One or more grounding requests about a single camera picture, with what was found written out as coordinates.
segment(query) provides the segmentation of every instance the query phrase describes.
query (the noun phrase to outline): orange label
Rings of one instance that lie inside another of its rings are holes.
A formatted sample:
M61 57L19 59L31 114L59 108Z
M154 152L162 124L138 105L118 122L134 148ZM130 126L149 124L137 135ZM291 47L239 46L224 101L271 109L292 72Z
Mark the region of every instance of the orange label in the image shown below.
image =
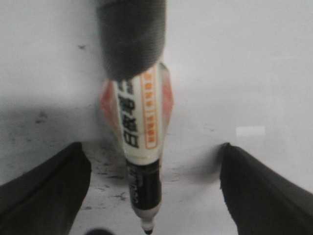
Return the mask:
M145 126L145 144L147 149L153 149L157 147L158 138L155 67L141 74L140 82Z

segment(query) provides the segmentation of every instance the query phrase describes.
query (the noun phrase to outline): gray fabric grip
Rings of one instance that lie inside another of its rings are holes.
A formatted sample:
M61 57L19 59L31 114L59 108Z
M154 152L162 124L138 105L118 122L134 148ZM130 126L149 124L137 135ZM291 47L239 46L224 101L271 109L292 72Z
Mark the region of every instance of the gray fabric grip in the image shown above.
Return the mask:
M104 68L109 79L130 79L161 56L165 1L115 0L97 8Z

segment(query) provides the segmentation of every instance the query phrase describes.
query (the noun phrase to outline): white surface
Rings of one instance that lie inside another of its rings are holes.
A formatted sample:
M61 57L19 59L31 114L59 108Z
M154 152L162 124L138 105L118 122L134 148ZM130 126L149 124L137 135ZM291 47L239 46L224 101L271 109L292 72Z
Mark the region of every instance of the white surface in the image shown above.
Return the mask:
M170 0L167 15L175 104L154 234L235 235L214 165L219 144L313 191L313 1ZM92 2L3 0L0 30L0 183L83 141L92 181L70 234L141 234L125 179L109 178L125 169L99 112Z

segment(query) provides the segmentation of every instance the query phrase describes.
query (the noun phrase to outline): white floor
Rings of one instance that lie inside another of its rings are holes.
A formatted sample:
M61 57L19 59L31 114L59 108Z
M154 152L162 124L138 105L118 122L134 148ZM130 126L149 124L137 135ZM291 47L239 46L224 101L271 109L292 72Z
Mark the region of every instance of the white floor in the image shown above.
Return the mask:
M0 184L82 141L93 173L70 235L142 234L99 108L95 2L0 2ZM169 0L166 39L175 104L154 234L237 234L214 163L226 141L313 192L313 1Z

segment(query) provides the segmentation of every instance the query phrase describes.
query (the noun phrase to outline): black rubber flap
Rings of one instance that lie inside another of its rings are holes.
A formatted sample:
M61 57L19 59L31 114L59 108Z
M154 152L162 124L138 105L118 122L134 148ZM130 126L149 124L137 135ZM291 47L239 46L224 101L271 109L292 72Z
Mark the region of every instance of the black rubber flap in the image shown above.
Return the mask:
M311 193L239 147L222 151L221 187L239 235L313 235Z
M73 143L0 187L1 235L64 235L87 193L90 162Z
M111 0L97 9L107 77L130 79L161 56L165 0Z

